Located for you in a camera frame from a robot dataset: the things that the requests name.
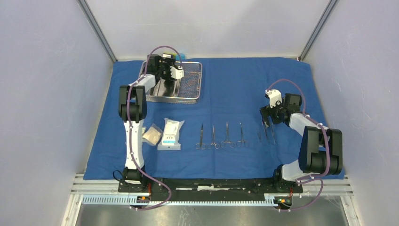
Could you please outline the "steel surgical scissors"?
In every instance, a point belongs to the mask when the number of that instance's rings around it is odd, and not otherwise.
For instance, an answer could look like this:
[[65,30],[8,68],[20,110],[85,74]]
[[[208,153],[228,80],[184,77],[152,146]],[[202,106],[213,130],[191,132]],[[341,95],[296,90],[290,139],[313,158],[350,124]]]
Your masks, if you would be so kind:
[[203,127],[203,124],[201,125],[201,128],[200,128],[200,139],[199,139],[199,142],[195,145],[195,148],[197,149],[197,150],[205,150],[206,149],[206,144],[204,144],[203,143],[203,135],[204,135],[204,127]]

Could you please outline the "steel needle holder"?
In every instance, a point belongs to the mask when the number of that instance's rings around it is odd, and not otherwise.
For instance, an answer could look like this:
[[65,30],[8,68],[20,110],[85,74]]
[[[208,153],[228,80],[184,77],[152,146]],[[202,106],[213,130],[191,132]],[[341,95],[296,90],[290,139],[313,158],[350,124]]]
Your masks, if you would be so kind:
[[244,138],[244,133],[243,133],[243,126],[242,123],[240,123],[240,140],[236,142],[237,147],[249,147],[249,142]]

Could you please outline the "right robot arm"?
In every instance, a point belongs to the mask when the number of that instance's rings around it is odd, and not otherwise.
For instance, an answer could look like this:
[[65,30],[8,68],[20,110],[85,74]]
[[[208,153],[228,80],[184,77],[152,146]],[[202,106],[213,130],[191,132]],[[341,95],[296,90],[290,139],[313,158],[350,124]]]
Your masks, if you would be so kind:
[[317,123],[301,111],[301,95],[282,96],[276,89],[267,90],[269,104],[260,108],[264,129],[280,123],[301,135],[301,146],[297,160],[278,166],[272,178],[272,187],[277,192],[286,191],[291,182],[299,184],[327,175],[339,175],[343,169],[343,134]]

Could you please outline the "steel toothed tissue forceps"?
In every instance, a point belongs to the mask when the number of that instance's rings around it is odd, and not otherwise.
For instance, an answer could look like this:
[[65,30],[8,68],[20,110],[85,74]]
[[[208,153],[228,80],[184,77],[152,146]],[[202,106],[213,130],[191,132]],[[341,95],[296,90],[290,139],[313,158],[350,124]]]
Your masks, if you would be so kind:
[[264,130],[264,133],[265,133],[266,142],[267,142],[267,144],[270,144],[270,140],[269,140],[267,129],[268,129],[268,126],[263,123],[263,130]]

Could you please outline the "blue surgical wrap cloth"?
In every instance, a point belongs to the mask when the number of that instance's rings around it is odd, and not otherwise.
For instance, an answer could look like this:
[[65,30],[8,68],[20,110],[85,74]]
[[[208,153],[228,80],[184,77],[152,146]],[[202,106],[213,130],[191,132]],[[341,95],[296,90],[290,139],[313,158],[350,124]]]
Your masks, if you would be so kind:
[[[285,124],[274,126],[276,144],[267,144],[260,108],[268,105],[265,90],[272,86],[282,94],[303,92],[306,112],[317,122],[326,123],[308,63],[272,58],[199,58],[203,66],[199,101],[195,104],[147,104],[146,127],[163,128],[165,118],[185,121],[180,130],[180,151],[158,151],[143,143],[145,171],[157,178],[269,178],[281,164],[298,158],[301,136]],[[225,140],[226,122],[234,148],[197,150],[203,124],[203,143],[212,140],[215,126],[217,143]],[[249,147],[237,147],[240,123]],[[259,143],[256,129],[262,134]]]

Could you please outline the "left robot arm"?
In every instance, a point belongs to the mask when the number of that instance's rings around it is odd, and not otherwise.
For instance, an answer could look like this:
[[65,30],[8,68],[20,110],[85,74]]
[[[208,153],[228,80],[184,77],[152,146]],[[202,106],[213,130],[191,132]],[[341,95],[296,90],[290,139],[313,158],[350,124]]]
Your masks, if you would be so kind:
[[146,92],[154,88],[161,79],[173,80],[171,67],[176,66],[176,57],[148,55],[144,69],[138,79],[119,89],[119,116],[126,131],[127,157],[122,172],[121,183],[130,185],[142,192],[148,186],[144,176],[144,157],[142,152],[142,128],[147,115]]

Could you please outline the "metal mesh tray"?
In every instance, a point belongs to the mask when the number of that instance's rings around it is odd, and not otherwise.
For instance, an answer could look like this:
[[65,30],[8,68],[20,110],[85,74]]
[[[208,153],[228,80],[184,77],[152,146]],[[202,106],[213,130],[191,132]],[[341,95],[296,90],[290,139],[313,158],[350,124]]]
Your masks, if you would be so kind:
[[146,93],[148,102],[163,102],[172,104],[195,104],[200,98],[202,64],[200,62],[177,62],[183,66],[184,77],[181,79],[179,93],[177,97],[156,97]]

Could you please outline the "steel ring-handled forceps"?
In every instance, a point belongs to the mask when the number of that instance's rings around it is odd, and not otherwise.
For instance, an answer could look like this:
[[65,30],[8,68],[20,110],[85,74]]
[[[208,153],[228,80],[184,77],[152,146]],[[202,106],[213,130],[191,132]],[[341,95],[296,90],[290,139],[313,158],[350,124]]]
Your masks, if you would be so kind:
[[207,145],[207,149],[211,149],[212,147],[215,149],[220,148],[220,144],[216,142],[216,138],[215,138],[215,126],[213,126],[213,128],[212,128],[212,140],[211,140],[211,143]]

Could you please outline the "beige gauze packet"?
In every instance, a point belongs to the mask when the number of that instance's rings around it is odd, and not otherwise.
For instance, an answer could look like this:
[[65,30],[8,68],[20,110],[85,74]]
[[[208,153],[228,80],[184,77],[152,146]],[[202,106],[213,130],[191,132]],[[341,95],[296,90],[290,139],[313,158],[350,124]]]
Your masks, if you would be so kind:
[[162,137],[163,131],[155,123],[143,134],[143,141],[151,146],[158,144]]

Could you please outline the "steel hemostat forceps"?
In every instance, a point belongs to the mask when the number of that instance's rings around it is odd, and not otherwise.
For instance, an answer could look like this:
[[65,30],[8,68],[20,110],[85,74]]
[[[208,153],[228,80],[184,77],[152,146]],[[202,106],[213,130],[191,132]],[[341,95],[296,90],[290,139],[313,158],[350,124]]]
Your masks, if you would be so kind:
[[235,147],[235,143],[232,142],[232,141],[230,140],[229,124],[228,124],[228,122],[226,122],[225,128],[226,128],[226,131],[225,131],[225,140],[222,141],[222,142],[220,143],[220,147],[221,147],[221,148],[224,148],[224,147],[229,146],[230,148],[234,148],[234,147]]

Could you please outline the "white sterile packet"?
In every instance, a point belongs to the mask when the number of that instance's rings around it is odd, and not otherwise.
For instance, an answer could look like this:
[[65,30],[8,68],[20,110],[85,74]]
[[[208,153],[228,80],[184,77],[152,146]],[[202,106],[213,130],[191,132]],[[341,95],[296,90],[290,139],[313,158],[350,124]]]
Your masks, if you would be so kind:
[[175,121],[165,118],[165,127],[162,133],[162,138],[157,146],[158,151],[180,151],[181,144],[179,143],[180,129],[185,121]]

